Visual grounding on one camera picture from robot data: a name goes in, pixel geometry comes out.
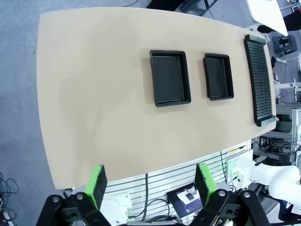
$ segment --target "wooden table surface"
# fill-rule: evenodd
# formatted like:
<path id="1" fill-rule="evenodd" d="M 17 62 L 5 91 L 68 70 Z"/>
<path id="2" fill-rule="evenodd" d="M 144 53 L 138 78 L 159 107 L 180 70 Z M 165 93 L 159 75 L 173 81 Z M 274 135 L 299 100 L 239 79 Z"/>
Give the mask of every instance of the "wooden table surface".
<path id="1" fill-rule="evenodd" d="M 118 180 L 190 161 L 274 129 L 276 123 L 261 128 L 253 120 L 243 44 L 249 33 L 258 35 L 204 17 L 143 8 L 42 14 L 37 90 L 55 187 L 86 184 L 98 164 L 105 165 L 109 181 Z M 152 49 L 185 51 L 190 104 L 155 106 Z M 267 45 L 265 51 L 269 59 Z M 205 53 L 229 55 L 233 99 L 207 98 Z"/>

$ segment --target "screw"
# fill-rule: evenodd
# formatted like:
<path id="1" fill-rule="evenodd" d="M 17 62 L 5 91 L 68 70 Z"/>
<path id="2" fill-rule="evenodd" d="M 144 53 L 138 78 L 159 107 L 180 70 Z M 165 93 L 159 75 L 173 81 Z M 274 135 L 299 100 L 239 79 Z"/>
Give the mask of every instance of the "screw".
<path id="1" fill-rule="evenodd" d="M 244 193 L 244 197 L 250 198 L 250 196 L 251 196 L 250 193 L 248 193 L 248 192 L 245 192 L 245 193 Z"/>
<path id="2" fill-rule="evenodd" d="M 57 196 L 53 197 L 52 199 L 53 202 L 58 202 L 59 201 L 59 198 Z"/>
<path id="3" fill-rule="evenodd" d="M 82 200 L 83 199 L 83 195 L 82 194 L 77 194 L 76 198 L 79 199 L 79 200 Z"/>
<path id="4" fill-rule="evenodd" d="M 226 193 L 225 193 L 224 191 L 219 191 L 219 192 L 218 192 L 218 195 L 219 195 L 219 196 L 225 196 Z"/>

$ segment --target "black tray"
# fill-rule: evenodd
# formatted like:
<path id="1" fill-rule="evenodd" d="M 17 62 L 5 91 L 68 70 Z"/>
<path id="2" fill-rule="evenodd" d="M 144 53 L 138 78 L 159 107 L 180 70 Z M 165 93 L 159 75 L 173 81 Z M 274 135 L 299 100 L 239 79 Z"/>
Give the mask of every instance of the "black tray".
<path id="1" fill-rule="evenodd" d="M 205 53 L 204 68 L 208 98 L 210 100 L 233 98 L 234 92 L 229 56 Z"/>
<path id="2" fill-rule="evenodd" d="M 164 107 L 190 103 L 185 52 L 151 50 L 150 56 L 155 105 Z"/>

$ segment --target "stool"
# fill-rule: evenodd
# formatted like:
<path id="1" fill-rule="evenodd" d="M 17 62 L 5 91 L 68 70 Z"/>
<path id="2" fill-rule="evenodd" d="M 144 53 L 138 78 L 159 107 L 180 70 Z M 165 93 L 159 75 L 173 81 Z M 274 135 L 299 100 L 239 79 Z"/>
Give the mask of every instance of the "stool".
<path id="1" fill-rule="evenodd" d="M 286 36 L 276 36 L 272 38 L 273 49 L 276 54 L 287 55 L 298 50 L 296 39 L 289 34 Z"/>

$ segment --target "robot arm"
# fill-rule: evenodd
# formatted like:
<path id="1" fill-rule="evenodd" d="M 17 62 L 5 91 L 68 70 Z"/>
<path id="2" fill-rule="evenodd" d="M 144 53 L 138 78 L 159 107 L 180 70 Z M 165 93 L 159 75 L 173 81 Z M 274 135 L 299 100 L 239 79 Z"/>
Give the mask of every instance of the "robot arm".
<path id="1" fill-rule="evenodd" d="M 296 184 L 300 172 L 296 166 L 268 166 L 239 158 L 232 170 L 232 179 L 237 188 L 246 187 L 252 182 L 268 185 L 269 194 L 273 198 L 301 208 L 301 186 Z"/>

